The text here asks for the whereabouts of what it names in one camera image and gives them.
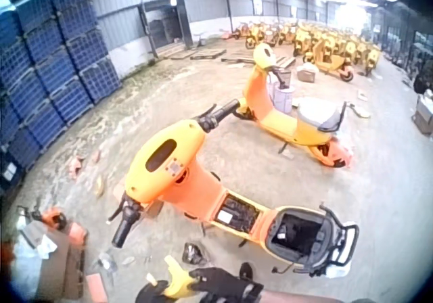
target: black glove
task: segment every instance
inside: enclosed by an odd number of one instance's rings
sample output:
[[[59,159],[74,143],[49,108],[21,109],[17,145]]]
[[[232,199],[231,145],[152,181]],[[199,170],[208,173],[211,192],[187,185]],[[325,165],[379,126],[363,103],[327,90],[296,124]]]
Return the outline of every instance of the black glove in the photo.
[[[163,293],[168,286],[168,281],[158,281],[156,286],[147,284],[135,298],[135,303],[171,303],[176,302],[174,298],[168,298]]]
[[[251,285],[251,290],[260,293],[262,285],[239,279],[220,268],[202,268],[189,272],[189,276],[198,279],[189,288],[196,292],[208,292],[220,298],[237,298],[239,301],[244,298],[245,289]]]

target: orange scooter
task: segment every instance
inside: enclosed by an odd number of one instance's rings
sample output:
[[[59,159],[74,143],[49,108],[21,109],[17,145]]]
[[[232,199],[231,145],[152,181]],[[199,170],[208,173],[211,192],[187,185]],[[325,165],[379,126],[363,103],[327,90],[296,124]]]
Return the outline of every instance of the orange scooter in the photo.
[[[341,168],[352,160],[352,151],[338,140],[336,132],[344,118],[346,102],[341,111],[332,103],[315,98],[305,98],[298,106],[294,118],[277,111],[269,99],[266,78],[269,72],[279,79],[280,89],[286,88],[279,77],[275,54],[262,43],[254,50],[256,65],[251,74],[242,104],[234,115],[241,119],[255,120],[260,127],[283,139],[286,143],[307,146],[310,152],[326,166]]]
[[[272,256],[298,266],[294,272],[310,276],[348,272],[359,228],[343,225],[324,206],[323,211],[296,206],[270,209],[225,188],[213,172],[196,160],[205,136],[239,108],[233,100],[215,112],[181,120],[155,134],[135,156],[119,207],[108,219],[122,213],[112,244],[121,248],[142,204],[161,200],[188,218],[210,223],[260,245]]]

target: row of scooters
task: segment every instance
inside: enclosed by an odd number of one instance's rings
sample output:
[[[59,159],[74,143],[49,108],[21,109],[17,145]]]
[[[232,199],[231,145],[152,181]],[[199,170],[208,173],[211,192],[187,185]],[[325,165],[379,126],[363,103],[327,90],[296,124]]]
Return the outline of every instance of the row of scooters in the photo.
[[[294,57],[303,55],[304,62],[315,64],[318,69],[337,75],[345,82],[354,78],[353,64],[362,65],[365,76],[369,76],[381,54],[377,45],[356,35],[302,22],[241,23],[233,37],[245,37],[247,49],[254,49],[259,43],[267,43],[271,47],[293,44]]]

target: dirty floor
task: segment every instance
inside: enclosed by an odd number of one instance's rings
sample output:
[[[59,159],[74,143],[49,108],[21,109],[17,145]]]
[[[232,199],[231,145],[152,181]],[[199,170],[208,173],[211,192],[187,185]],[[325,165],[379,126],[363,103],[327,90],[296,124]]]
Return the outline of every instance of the dirty floor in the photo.
[[[227,48],[230,53],[244,46],[242,41],[221,41],[209,47]],[[289,46],[275,51],[292,53]],[[112,248],[120,220],[106,224],[118,204],[112,190],[137,150],[160,129],[213,103],[241,96],[250,72],[249,65],[230,68],[220,59],[164,60],[125,80],[121,90],[75,123],[28,173],[16,200],[3,213],[3,236],[14,230],[16,205],[33,206],[40,198],[42,209],[61,207],[89,231],[86,273],[101,271],[94,265],[100,252],[113,255],[118,270],[103,275],[110,302],[134,302],[148,272],[167,279],[163,259],[171,254],[180,261],[186,240],[200,241],[213,265],[233,273],[243,261],[250,261],[256,280],[267,289],[345,301],[365,297],[384,303],[407,301],[433,268],[433,143],[411,121],[415,93],[401,82],[403,73],[383,59],[371,78],[356,74],[350,83],[320,73],[315,84],[308,84],[292,75],[295,96],[313,95],[338,104],[348,100],[371,112],[370,119],[346,113],[342,132],[350,136],[355,152],[350,168],[324,167],[301,148],[288,147],[284,156],[278,155],[280,140],[233,116],[208,135],[198,156],[228,188],[260,204],[317,209],[323,202],[341,220],[357,222],[361,235],[347,277],[271,274],[273,266],[284,265],[255,245],[238,249],[239,239],[218,229],[203,237],[198,223],[169,205],[155,220],[137,225],[123,249]],[[359,89],[368,101],[357,99]],[[90,156],[97,149],[101,159],[92,164]],[[86,160],[73,181],[67,163],[75,154]],[[105,183],[100,198],[94,189],[98,176]],[[129,257],[134,261],[124,265]],[[83,302],[90,302],[86,287]]]

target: battery compartment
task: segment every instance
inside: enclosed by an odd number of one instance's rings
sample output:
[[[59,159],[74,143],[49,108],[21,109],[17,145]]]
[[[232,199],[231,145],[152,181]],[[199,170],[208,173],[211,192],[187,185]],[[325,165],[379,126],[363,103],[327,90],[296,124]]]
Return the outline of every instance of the battery compartment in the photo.
[[[249,233],[259,214],[260,210],[253,205],[229,193],[217,212],[215,221],[236,231]]]

